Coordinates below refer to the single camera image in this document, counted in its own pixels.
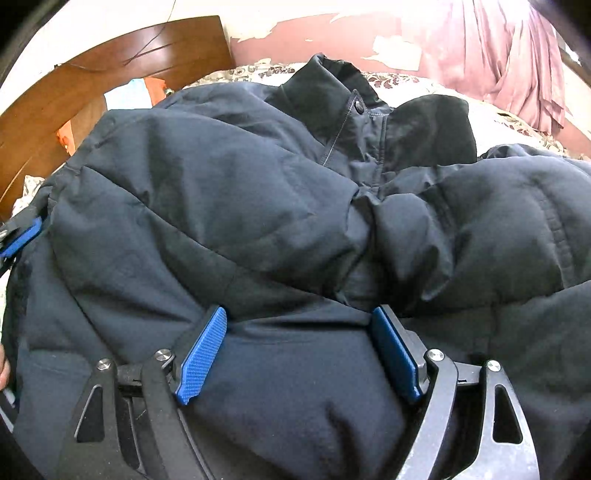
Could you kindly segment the person's hand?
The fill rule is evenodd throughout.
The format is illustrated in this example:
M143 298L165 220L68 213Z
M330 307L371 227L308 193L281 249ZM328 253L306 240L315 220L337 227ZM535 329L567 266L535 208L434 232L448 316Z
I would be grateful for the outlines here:
M0 345L0 390L4 390L10 380L11 375L11 366L6 356L5 348L3 345Z

